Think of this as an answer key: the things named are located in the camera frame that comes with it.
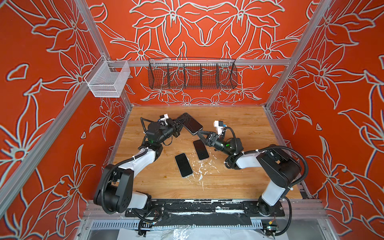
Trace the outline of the phone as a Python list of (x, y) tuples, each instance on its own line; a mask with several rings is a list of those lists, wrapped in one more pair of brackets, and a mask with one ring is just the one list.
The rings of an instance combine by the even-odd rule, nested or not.
[(196, 140), (193, 142), (193, 144), (200, 161), (208, 159), (210, 157), (206, 149), (206, 145), (203, 143), (202, 140)]
[(176, 160), (176, 163), (177, 163), (177, 166), (179, 168), (179, 171), (180, 171), (182, 178), (186, 178), (186, 177), (193, 174), (192, 167), (191, 167), (189, 160), (187, 158), (187, 155), (185, 153), (176, 155), (175, 160)]
[(184, 125), (184, 128), (187, 129), (188, 132), (193, 136), (196, 135), (198, 131), (203, 129), (203, 126), (192, 116), (190, 121), (188, 123), (183, 123), (183, 125)]

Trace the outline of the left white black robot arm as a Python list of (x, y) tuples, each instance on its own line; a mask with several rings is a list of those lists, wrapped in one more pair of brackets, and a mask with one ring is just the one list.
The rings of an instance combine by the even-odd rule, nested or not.
[(93, 197), (94, 204), (101, 206), (109, 215), (150, 207), (152, 197), (135, 192), (134, 179), (145, 167), (160, 157), (168, 138), (177, 138), (180, 135), (187, 117), (181, 115), (171, 119), (165, 114), (157, 121), (144, 118), (140, 120), (145, 135), (138, 148), (139, 152), (115, 165), (107, 165)]

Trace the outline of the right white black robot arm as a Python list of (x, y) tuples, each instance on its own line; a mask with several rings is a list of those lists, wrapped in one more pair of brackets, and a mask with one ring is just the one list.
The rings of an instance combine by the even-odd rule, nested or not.
[(200, 140), (207, 147), (213, 147), (227, 155), (227, 169), (262, 168), (270, 182), (258, 199), (257, 209), (268, 217), (275, 210), (293, 186), (301, 183), (309, 173), (309, 166), (302, 155), (286, 147), (269, 145), (262, 149), (244, 151), (241, 139), (230, 127), (224, 127), (221, 134), (198, 131)]

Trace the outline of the phone in pink case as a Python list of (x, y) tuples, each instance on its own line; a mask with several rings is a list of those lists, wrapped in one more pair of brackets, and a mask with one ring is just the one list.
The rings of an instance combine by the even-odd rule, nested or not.
[(208, 159), (210, 157), (206, 149), (206, 145), (203, 143), (202, 140), (196, 140), (193, 142), (193, 144), (200, 161)]

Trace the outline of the phone in white case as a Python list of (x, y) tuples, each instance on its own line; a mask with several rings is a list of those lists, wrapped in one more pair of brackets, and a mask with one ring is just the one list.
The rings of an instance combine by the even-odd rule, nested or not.
[(187, 158), (187, 155), (185, 153), (176, 155), (175, 160), (176, 160), (176, 163), (177, 163), (177, 166), (179, 168), (179, 171), (180, 171), (182, 178), (186, 178), (186, 177), (193, 174), (192, 167), (191, 167), (189, 160)]

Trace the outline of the clear plastic bin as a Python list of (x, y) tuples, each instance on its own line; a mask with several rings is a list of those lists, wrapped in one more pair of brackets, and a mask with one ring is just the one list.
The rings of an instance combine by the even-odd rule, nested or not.
[(130, 66), (123, 61), (122, 67), (110, 67), (110, 61), (100, 59), (85, 76), (85, 81), (96, 98), (119, 98), (131, 74)]

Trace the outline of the small green circuit board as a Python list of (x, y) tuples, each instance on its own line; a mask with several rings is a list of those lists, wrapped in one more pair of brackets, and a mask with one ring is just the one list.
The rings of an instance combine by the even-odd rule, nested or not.
[(269, 224), (269, 223), (263, 224), (262, 232), (263, 232), (264, 235), (266, 235), (266, 236), (275, 236), (277, 231), (278, 231), (277, 225)]

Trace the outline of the aluminium frame rails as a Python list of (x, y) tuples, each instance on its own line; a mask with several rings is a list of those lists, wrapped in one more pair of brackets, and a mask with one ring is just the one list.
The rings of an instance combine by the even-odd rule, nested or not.
[(1, 1), (3, 240), (71, 240), (132, 110), (263, 107), (343, 240), (384, 237), (383, 1)]

